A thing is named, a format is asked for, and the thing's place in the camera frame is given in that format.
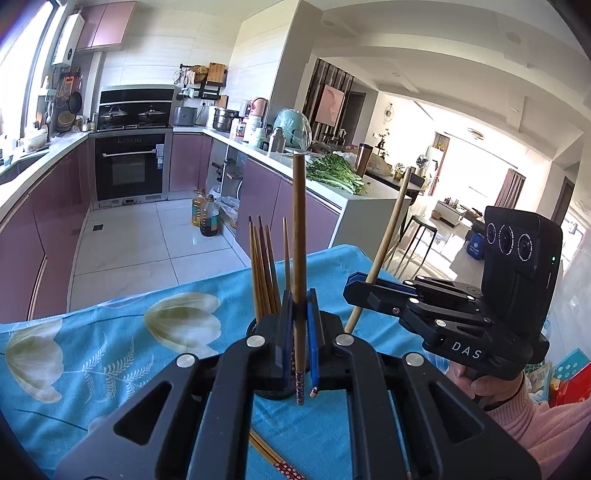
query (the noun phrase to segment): plastic bottle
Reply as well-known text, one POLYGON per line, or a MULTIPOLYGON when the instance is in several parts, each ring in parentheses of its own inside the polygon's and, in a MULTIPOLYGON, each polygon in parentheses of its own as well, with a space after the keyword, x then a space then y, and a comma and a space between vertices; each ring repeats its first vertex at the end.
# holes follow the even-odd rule
POLYGON ((191 213, 191 223, 194 226, 201 226, 201 214, 203 212, 203 205, 207 202, 205 196, 205 189, 195 190, 195 198, 193 199, 193 210, 191 213))
POLYGON ((220 210, 213 201, 213 195, 207 197, 207 203, 202 207, 201 234, 203 236, 217 235, 220 210))

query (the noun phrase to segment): chopstick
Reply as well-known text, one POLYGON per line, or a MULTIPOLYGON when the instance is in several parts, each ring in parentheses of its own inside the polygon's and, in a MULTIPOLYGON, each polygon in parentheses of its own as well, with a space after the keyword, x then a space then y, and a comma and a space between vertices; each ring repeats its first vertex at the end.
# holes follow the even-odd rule
POLYGON ((304 372, 306 371, 306 158, 294 154, 293 159, 293 246, 294 246, 294 352, 295 399, 304 404, 304 372))
POLYGON ((259 452, 262 457, 273 465, 279 472, 290 480, 306 480, 306 477, 299 473, 289 463, 287 463, 279 454, 269 447, 265 441, 258 436, 258 434, 251 430, 248 436, 248 443, 250 443, 254 449, 259 452))
POLYGON ((285 289, 291 291, 290 243, 287 232, 287 218, 285 217, 283 217, 283 261, 285 272, 285 289))
POLYGON ((248 220, 252 296, 256 322, 259 323, 265 315, 281 311, 281 297, 269 226, 263 226, 261 217, 258 218, 258 226, 252 223, 250 217, 248 220))
MULTIPOLYGON (((386 254, 388 253, 388 248, 390 246, 390 243, 392 242, 392 236, 394 235, 394 231, 396 230, 396 225, 398 223, 398 219, 400 218, 400 213, 402 212, 402 204, 404 203, 404 197, 408 189, 410 174, 411 170, 409 167, 404 173, 402 185, 400 187, 400 191, 398 192, 398 198, 396 198, 396 203, 394 204, 392 215, 390 216, 390 220, 388 221, 386 231, 384 232, 384 236, 382 237, 382 243, 380 243, 379 245, 378 253, 375 256, 374 263, 372 264, 368 276, 365 279, 365 283, 375 283, 376 279, 378 278, 379 271, 382 268, 384 259, 386 258, 386 254)), ((357 325, 357 322, 359 321, 359 317, 361 317, 362 312, 363 308, 361 307, 353 308, 351 316, 349 317, 349 320, 345 325, 346 333, 353 332, 355 326, 357 325)))

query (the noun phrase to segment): kitchen cabinet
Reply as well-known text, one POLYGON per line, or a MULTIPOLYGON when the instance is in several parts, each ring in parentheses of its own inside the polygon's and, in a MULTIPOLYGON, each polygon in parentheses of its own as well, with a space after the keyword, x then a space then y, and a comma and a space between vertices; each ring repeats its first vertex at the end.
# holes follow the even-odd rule
POLYGON ((0 233, 0 323, 28 319, 43 259, 33 201, 28 197, 0 233))
POLYGON ((204 134, 174 134, 170 155, 169 192, 205 188, 212 139, 204 134))
POLYGON ((82 18, 85 24, 76 51, 121 45, 134 7, 135 2, 84 7, 82 18))
MULTIPOLYGON (((277 201, 271 222, 271 245, 275 261, 283 260, 283 217, 287 219, 290 253, 293 253, 293 185, 281 179, 277 201)), ((328 248, 339 214, 328 204, 315 198, 310 192, 306 195, 306 253, 318 252, 328 248)))
POLYGON ((66 311, 76 245, 90 202, 81 183, 86 161, 84 143, 62 158, 31 193, 37 231, 47 256, 33 318, 66 311))
POLYGON ((240 191, 240 208, 236 226, 236 242, 250 256, 248 218, 257 222, 260 215, 263 225, 270 225, 275 210, 281 176, 250 158, 244 167, 244 180, 240 191))

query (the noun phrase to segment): soy sauce bottle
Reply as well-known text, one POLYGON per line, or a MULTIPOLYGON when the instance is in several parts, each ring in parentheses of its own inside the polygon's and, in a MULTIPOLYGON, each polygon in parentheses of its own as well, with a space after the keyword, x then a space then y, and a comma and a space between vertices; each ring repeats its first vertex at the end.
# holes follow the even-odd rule
POLYGON ((208 195, 206 204, 201 210, 201 225, 199 229, 203 236, 215 236, 218 232, 220 210, 213 201, 213 195, 208 195))

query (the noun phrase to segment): oven door handle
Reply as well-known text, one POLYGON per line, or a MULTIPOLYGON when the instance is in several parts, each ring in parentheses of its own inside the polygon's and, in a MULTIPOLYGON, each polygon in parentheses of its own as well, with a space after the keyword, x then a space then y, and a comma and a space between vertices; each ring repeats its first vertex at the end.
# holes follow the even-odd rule
POLYGON ((103 158, 122 157, 123 155, 142 155, 146 153, 156 153, 156 149, 145 150, 143 152, 124 152, 124 153, 103 153, 103 158))

